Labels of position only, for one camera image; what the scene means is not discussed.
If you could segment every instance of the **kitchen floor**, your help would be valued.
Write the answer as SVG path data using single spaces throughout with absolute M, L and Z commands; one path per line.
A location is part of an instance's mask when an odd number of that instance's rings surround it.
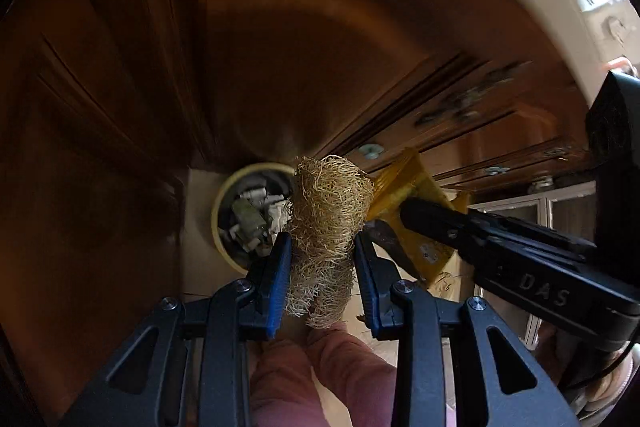
M 220 287 L 241 276 L 216 251 L 211 236 L 211 207 L 218 189 L 225 179 L 225 175 L 215 172 L 190 171 L 182 233 L 182 293 L 184 301 L 209 297 Z M 386 252 L 380 249 L 378 254 L 385 255 Z M 356 318 L 357 315 L 362 314 L 362 301 L 358 286 L 354 284 L 351 301 L 343 315 L 348 331 L 363 340 L 382 359 L 396 365 L 398 341 L 379 342 L 372 338 L 367 327 Z M 453 405 L 455 404 L 453 373 L 449 344 L 446 339 L 443 340 L 443 352 L 447 403 Z M 316 387 L 324 408 L 324 415 L 331 427 L 350 427 L 351 421 L 346 407 L 317 380 Z

